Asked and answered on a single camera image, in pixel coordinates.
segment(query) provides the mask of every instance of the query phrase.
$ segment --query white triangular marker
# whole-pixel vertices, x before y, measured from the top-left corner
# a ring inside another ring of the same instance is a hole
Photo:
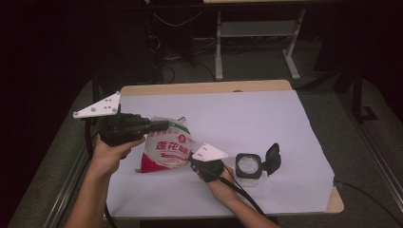
[[[75,111],[73,117],[75,119],[86,117],[110,116],[116,115],[119,110],[119,102],[121,93],[117,91],[115,94],[102,99],[101,101],[92,104],[80,111]]]
[[[211,144],[204,143],[192,156],[194,160],[201,162],[210,162],[228,158],[228,154],[220,151]]]

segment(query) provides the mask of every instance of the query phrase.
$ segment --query hand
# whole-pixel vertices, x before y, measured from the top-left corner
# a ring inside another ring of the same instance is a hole
[[[117,146],[109,146],[98,135],[89,169],[100,175],[112,175],[119,168],[122,157],[127,156],[131,148],[145,141],[145,137],[138,141],[128,142]]]
[[[224,171],[222,172],[221,176],[232,183],[234,183],[234,170],[227,166],[224,165]],[[207,186],[210,188],[211,193],[213,196],[224,206],[230,207],[232,203],[237,202],[240,200],[240,198],[237,195],[237,192],[235,192],[234,189],[230,188],[220,180],[213,180],[211,182],[207,183]]]

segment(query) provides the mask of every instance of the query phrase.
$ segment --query white paper sheet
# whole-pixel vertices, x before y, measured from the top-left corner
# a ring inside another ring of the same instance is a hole
[[[281,167],[245,190],[266,214],[323,212],[334,173],[295,91],[122,97],[122,112],[151,118],[184,116],[193,139],[226,152],[264,155],[278,143]],[[232,215],[189,165],[139,174],[144,145],[133,149],[112,176],[107,205],[113,217],[185,218]]]

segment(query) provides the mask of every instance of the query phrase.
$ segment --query wooden table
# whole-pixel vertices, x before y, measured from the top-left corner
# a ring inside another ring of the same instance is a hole
[[[176,85],[134,85],[125,86],[122,89],[122,96],[141,95],[167,95],[167,94],[203,94],[203,93],[228,93],[235,91],[282,91],[292,90],[290,84],[285,80],[272,81],[247,81],[247,82],[225,82],[225,83],[197,83],[197,84],[176,84]],[[340,213],[344,209],[337,189],[334,187],[329,197],[328,206],[324,213]]]

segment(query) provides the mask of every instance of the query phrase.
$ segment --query gray floor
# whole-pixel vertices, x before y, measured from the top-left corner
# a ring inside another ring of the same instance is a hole
[[[222,60],[224,81],[286,79],[292,87],[298,87],[313,81],[323,73],[313,72],[320,48],[319,41],[297,43],[294,59],[301,76],[301,80],[297,82],[291,80],[287,65],[282,58],[281,49],[284,47],[286,47],[286,41],[270,41],[265,43],[264,47],[242,47],[243,50],[238,54],[224,55]],[[168,63],[167,66],[175,71],[173,83],[213,82],[210,71],[214,72],[214,55],[212,53],[197,55],[196,61],[205,66],[200,64],[192,66],[181,60]],[[168,68],[163,70],[163,74],[166,81],[173,76]],[[358,128],[362,126],[357,126],[351,118],[349,112],[351,93],[345,96],[336,95],[331,90],[333,82],[334,79],[313,91],[299,92],[298,95],[323,152],[335,171],[336,179],[346,181],[371,194],[391,210],[400,222],[403,222],[402,210],[384,181],[371,149],[358,131]],[[83,88],[72,110],[90,104],[90,90],[90,84]],[[373,136],[376,146],[380,148],[397,179],[403,180],[402,123],[385,105],[378,90],[368,82],[364,82],[363,104],[370,106],[379,118],[378,121],[366,122],[363,126]],[[64,186],[60,180],[68,177],[71,165],[79,156],[77,151],[83,145],[83,130],[82,122],[67,116],[10,227],[41,227],[43,226],[41,224],[47,223],[48,214],[54,211],[51,209],[52,205],[57,199],[63,197],[60,195],[60,189]],[[52,165],[57,165],[59,169],[53,171],[50,177],[48,171]],[[48,189],[38,187],[53,181],[54,184],[50,184]],[[330,216],[280,217],[279,225],[281,227],[399,227],[378,205],[353,188],[339,186],[338,191],[345,204],[342,213]],[[74,199],[75,195],[67,204],[65,214],[58,218],[62,220],[61,226],[66,220]],[[44,210],[27,218],[25,212],[31,208],[32,204]],[[136,220],[121,220],[117,224],[118,227],[138,227]]]

